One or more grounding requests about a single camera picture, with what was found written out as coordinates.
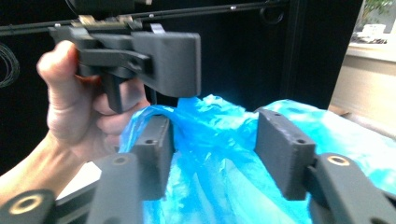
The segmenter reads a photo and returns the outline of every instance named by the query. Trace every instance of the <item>black bracket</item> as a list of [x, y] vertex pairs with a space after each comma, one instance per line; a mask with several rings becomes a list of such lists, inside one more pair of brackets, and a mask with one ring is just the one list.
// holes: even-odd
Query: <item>black bracket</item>
[[171, 97], [201, 92], [201, 40], [192, 33], [141, 31], [134, 22], [55, 26], [49, 32], [58, 43], [69, 40], [78, 49], [78, 74], [102, 78], [110, 107], [123, 108], [119, 85], [138, 77], [155, 91]]
[[291, 121], [259, 109], [255, 151], [288, 200], [312, 195], [314, 223], [396, 223], [395, 200], [381, 192], [353, 160], [315, 154], [315, 142]]

